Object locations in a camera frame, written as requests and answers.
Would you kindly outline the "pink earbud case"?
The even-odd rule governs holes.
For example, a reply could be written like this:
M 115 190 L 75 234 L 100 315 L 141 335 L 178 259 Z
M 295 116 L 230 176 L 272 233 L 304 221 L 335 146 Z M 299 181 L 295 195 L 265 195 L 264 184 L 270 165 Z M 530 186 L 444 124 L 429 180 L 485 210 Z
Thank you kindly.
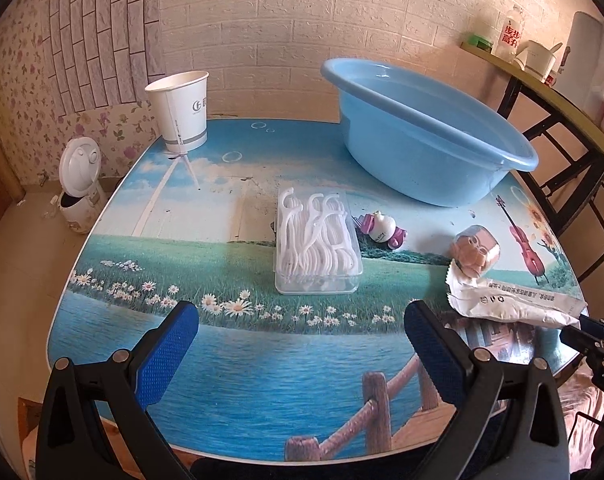
M 451 258 L 468 278 L 482 278 L 500 260 L 500 244 L 484 226 L 473 224 L 455 236 Z

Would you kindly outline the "purple white small toy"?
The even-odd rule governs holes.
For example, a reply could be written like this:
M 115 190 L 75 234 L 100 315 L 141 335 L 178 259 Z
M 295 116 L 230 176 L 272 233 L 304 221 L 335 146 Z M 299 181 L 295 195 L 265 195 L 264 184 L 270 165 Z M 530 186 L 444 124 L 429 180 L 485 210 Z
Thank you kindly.
M 379 210 L 359 216 L 355 224 L 365 236 L 387 249 L 398 250 L 404 244 L 406 231 L 398 226 L 393 217 Z

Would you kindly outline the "floss pick box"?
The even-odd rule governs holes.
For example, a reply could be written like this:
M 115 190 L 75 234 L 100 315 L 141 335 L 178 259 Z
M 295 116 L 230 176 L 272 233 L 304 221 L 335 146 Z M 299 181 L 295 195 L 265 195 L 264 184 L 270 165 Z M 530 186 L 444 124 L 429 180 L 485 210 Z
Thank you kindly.
M 281 295 L 349 295 L 363 260 L 346 195 L 337 188 L 279 188 L 275 287 Z

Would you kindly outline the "side folding table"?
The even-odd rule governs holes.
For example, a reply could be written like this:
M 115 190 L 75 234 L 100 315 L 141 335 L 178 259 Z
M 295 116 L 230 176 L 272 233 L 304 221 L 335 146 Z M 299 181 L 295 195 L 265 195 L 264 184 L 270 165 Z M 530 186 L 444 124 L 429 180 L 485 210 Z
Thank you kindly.
M 497 113 L 508 118 L 519 96 L 535 103 L 547 113 L 542 120 L 523 132 L 526 139 L 542 138 L 562 156 L 567 166 L 540 183 L 530 174 L 521 176 L 535 197 L 552 231 L 560 235 L 571 226 L 584 209 L 589 209 L 604 232 L 604 133 L 582 110 L 579 110 L 554 89 L 536 80 L 532 75 L 501 58 L 464 41 L 462 50 L 488 62 L 509 76 Z M 550 132 L 562 126 L 580 142 L 585 153 L 579 157 L 570 155 Z M 604 263 L 604 252 L 586 270 L 579 280 L 589 278 Z

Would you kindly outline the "white rice cooker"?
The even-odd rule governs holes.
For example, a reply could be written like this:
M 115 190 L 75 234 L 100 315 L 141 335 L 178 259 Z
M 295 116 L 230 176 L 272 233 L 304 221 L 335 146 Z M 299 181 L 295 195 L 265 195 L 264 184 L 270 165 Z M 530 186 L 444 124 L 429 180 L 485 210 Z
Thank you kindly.
M 76 233 L 88 233 L 106 204 L 100 172 L 101 151 L 95 140 L 81 136 L 66 144 L 59 163 L 59 211 Z

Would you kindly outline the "blue plastic basin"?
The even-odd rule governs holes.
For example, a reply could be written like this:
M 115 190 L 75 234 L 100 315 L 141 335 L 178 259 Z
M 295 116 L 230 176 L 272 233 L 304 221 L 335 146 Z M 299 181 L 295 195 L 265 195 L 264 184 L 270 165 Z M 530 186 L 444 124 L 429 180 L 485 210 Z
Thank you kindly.
M 538 155 L 503 116 L 448 84 L 361 58 L 331 58 L 320 73 L 338 89 L 349 154 L 368 174 L 419 202 L 477 203 Z

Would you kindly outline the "white kettle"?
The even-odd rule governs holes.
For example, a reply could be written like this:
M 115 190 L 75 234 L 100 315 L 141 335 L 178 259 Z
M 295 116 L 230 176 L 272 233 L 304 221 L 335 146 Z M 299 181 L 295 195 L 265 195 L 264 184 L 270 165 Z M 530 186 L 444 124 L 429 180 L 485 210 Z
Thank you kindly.
M 554 89 L 596 125 L 604 116 L 604 23 L 582 11 L 573 15 Z

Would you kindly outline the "white mug with spoon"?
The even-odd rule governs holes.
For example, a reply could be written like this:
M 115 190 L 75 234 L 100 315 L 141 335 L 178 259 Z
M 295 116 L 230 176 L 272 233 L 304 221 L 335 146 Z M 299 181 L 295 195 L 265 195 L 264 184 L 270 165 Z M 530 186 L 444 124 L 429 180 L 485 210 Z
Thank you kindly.
M 561 42 L 547 49 L 536 41 L 528 40 L 518 47 L 514 62 L 523 72 L 545 82 L 556 63 L 556 53 L 561 47 Z

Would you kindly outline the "clear bottle red label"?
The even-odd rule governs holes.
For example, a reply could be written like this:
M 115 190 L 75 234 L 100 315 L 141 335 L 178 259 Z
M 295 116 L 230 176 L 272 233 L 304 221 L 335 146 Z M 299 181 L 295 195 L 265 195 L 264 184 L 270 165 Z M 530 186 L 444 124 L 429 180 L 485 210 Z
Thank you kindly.
M 515 4 L 506 14 L 493 53 L 503 61 L 511 62 L 516 56 L 524 28 L 524 14 L 521 6 Z

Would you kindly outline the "green small box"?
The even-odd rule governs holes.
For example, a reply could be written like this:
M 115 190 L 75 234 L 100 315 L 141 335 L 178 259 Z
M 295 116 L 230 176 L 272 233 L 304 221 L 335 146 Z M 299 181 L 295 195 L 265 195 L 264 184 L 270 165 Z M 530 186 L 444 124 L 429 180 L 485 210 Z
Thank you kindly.
M 477 34 L 471 34 L 468 38 L 468 44 L 472 47 L 476 47 L 485 52 L 491 52 L 493 49 L 493 43 L 488 38 L 484 38 Z

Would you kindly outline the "white paper cup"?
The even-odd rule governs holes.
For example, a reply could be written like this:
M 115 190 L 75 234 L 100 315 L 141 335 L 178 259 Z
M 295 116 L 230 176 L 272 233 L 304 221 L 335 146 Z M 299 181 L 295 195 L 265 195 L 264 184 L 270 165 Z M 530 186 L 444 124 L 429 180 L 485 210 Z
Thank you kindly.
M 205 70 L 190 70 L 144 88 L 168 152 L 188 154 L 206 142 L 207 78 Z

